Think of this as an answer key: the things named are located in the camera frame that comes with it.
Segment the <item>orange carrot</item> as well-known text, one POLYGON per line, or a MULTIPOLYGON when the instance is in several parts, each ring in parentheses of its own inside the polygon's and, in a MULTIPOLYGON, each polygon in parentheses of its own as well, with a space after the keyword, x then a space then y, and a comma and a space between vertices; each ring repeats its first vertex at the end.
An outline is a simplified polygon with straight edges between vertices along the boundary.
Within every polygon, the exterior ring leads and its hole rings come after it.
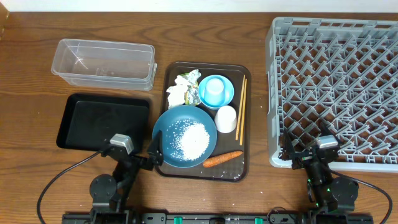
POLYGON ((218 156, 214 156, 214 157, 211 157, 211 158, 208 158, 207 160, 205 160, 203 162, 203 167, 205 167, 205 168, 214 167, 214 166, 217 166, 224 162, 227 162, 231 159, 239 157, 242 154, 243 154, 243 151, 233 151, 233 152, 228 152, 225 154, 220 154, 218 156))

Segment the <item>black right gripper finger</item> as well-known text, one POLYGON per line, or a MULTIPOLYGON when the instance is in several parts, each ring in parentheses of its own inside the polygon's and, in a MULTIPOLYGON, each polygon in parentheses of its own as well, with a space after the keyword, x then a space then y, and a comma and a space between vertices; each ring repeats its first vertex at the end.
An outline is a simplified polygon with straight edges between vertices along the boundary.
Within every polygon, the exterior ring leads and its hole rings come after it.
POLYGON ((283 161, 292 160, 295 154, 295 149, 288 131, 285 129, 283 133, 283 144, 281 146, 279 158, 283 161))
POLYGON ((338 139, 338 137, 336 137, 335 134, 332 133, 332 131, 329 129, 329 127, 326 124, 326 122, 321 121, 320 125, 319 125, 319 128, 320 128, 320 131, 321 131, 321 134, 320 134, 321 137, 333 136, 335 138, 335 140, 337 141, 337 143, 339 145, 342 145, 342 142, 338 139))

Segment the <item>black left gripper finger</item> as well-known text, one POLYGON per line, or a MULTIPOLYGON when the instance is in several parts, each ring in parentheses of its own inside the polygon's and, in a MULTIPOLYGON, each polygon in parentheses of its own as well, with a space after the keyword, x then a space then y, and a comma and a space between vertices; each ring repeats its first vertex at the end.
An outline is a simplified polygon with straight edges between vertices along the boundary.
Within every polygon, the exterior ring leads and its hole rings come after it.
POLYGON ((114 146, 108 142, 99 149, 99 152, 102 156, 109 156, 114 152, 114 146))
POLYGON ((152 138, 147 149, 149 160, 153 165, 161 166, 164 161, 164 155, 162 150, 162 131, 158 131, 152 138))

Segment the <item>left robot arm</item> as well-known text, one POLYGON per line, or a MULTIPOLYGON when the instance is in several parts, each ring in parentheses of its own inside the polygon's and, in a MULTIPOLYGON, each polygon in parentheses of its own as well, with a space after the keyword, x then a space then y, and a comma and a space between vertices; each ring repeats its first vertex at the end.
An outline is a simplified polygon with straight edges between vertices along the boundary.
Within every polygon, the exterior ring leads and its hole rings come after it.
POLYGON ((147 149, 148 158, 137 156, 133 151, 132 139, 123 134, 115 134, 99 152, 117 161, 111 175, 97 176, 90 185, 93 210, 98 213, 119 212, 129 195, 129 191, 141 169, 152 171, 162 165, 162 132, 158 131, 147 149))

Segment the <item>white napkin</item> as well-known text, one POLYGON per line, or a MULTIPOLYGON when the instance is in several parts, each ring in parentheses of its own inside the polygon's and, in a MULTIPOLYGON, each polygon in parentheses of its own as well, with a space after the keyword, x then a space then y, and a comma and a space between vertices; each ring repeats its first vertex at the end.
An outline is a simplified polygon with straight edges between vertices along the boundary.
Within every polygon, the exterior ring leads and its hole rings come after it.
POLYGON ((175 79, 175 85, 167 88, 166 92, 169 93, 167 98, 169 102, 168 109, 185 103, 185 93, 190 86, 190 82, 182 75, 178 75, 175 79))

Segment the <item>white rice pile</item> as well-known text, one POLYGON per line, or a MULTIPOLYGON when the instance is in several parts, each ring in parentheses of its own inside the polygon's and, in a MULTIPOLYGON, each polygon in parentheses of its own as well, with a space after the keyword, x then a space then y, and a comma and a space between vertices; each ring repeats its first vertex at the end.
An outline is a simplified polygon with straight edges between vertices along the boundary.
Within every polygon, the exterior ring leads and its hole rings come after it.
POLYGON ((210 143, 210 135, 205 125, 192 119, 174 122, 167 129, 166 137, 171 158, 178 161, 197 160, 210 143))

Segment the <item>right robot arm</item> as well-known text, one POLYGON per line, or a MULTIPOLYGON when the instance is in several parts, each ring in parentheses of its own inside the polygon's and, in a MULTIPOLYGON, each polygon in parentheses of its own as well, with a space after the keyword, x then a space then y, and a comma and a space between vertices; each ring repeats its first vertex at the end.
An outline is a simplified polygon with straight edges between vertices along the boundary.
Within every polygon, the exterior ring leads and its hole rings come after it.
POLYGON ((294 149, 290 134, 283 134, 282 160, 291 161, 293 170, 305 169, 308 198, 321 213, 349 213, 354 211, 358 197, 358 183, 344 177, 333 177, 329 163, 338 158, 341 141, 321 124, 321 135, 308 149, 294 149))

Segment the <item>foil wrapper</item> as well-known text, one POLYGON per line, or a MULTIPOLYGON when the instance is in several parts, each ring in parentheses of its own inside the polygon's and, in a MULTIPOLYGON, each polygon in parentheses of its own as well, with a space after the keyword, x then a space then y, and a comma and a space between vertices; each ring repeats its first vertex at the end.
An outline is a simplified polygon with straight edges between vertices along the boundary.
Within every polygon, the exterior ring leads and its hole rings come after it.
POLYGON ((198 93, 198 79, 201 77, 199 69, 184 73, 181 77, 183 78, 183 84, 188 86, 185 93, 185 104, 193 106, 199 105, 201 103, 198 93))

